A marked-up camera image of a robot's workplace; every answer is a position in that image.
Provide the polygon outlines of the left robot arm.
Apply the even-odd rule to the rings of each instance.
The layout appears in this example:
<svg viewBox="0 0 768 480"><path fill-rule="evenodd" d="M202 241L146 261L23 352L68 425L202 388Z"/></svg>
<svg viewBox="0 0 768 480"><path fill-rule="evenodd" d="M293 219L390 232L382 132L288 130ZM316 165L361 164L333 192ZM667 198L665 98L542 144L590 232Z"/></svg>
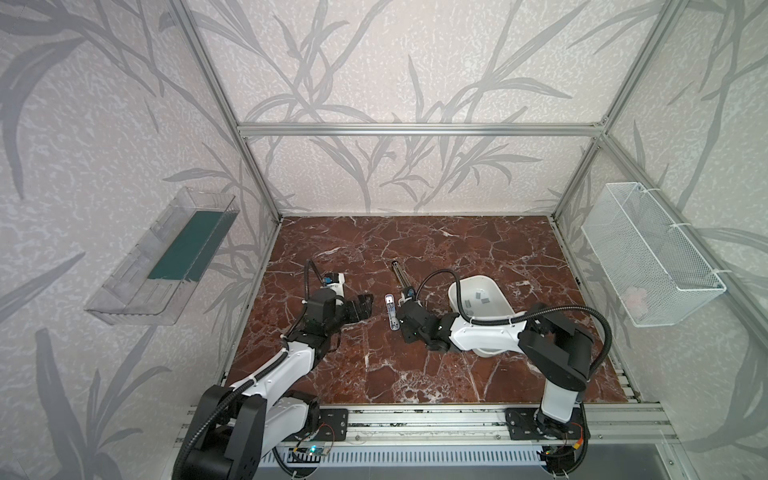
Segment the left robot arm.
<svg viewBox="0 0 768 480"><path fill-rule="evenodd" d="M285 438L318 430L316 398L292 387L329 353L333 337L369 319L374 305L371 293L347 298L341 273L318 279L320 289L304 292L302 310L277 354L231 386L213 385L203 393L172 478L251 479L262 457Z"/></svg>

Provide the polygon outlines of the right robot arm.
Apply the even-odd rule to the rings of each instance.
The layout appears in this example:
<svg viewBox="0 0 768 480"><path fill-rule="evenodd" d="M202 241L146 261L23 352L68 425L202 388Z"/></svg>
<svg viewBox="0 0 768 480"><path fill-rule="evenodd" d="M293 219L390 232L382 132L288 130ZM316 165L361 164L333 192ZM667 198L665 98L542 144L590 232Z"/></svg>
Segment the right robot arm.
<svg viewBox="0 0 768 480"><path fill-rule="evenodd" d="M439 316L420 301L414 286L393 261L401 303L392 309L408 343L423 342L431 351L472 351L483 358L506 352L524 354L545 377L538 409L518 422L524 434L566 439L573 417L581 410L593 375L607 359L613 334L607 319L583 305L533 305L515 312L494 280L487 276L456 277L449 287L451 312Z"/></svg>

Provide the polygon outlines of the white plastic tray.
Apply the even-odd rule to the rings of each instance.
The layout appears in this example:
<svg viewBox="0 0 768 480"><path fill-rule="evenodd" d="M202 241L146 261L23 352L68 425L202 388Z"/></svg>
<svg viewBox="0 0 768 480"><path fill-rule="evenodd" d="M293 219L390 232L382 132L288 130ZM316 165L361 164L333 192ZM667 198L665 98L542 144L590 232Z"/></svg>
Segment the white plastic tray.
<svg viewBox="0 0 768 480"><path fill-rule="evenodd" d="M484 275L464 278L461 284L461 304L464 312L475 320L501 320L496 326L471 324L458 316L451 326L450 341L460 351L472 351L483 358L490 358L506 352L522 353L518 336L523 331L524 323L509 322L518 317L508 303L496 282ZM487 300L476 298L476 292L483 291Z"/></svg>

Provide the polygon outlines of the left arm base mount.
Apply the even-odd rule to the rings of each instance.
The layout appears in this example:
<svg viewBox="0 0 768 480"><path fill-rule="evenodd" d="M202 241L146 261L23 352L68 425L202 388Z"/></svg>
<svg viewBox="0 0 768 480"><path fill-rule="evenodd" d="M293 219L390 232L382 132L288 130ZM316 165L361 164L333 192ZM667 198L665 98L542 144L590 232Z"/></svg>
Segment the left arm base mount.
<svg viewBox="0 0 768 480"><path fill-rule="evenodd" d="M349 427L349 410L346 408L320 408L311 412L302 430L291 434L287 440L311 440L319 442L345 441Z"/></svg>

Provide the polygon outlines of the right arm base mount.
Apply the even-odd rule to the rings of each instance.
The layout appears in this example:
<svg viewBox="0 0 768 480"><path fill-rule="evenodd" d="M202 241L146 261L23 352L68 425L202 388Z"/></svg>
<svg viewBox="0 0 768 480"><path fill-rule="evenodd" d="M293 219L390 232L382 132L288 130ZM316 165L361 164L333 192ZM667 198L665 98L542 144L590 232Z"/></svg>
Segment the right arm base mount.
<svg viewBox="0 0 768 480"><path fill-rule="evenodd" d="M568 444L590 439L585 411L575 406L568 422L546 417L538 407L511 407L504 410L504 419L511 440L552 441Z"/></svg>

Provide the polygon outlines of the clear plastic wall bin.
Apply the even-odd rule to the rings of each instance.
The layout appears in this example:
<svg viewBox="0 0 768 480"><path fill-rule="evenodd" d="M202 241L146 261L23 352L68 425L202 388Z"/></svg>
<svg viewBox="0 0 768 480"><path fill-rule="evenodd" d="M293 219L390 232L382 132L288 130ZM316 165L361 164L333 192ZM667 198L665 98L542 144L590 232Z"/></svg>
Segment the clear plastic wall bin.
<svg viewBox="0 0 768 480"><path fill-rule="evenodd" d="M233 194L181 188L85 311L109 325L176 324L239 213Z"/></svg>

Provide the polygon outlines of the aluminium front rail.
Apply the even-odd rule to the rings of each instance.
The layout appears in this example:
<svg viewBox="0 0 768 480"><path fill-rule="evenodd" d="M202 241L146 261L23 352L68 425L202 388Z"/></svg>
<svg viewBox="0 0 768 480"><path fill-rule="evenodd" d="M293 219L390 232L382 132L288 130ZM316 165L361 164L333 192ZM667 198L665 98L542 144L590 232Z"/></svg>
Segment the aluminium front rail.
<svg viewBox="0 0 768 480"><path fill-rule="evenodd" d="M349 410L345 441L334 448L417 445L544 445L511 440L504 410L528 404L370 404L326 408ZM591 445L677 443L678 435L658 403L587 404Z"/></svg>

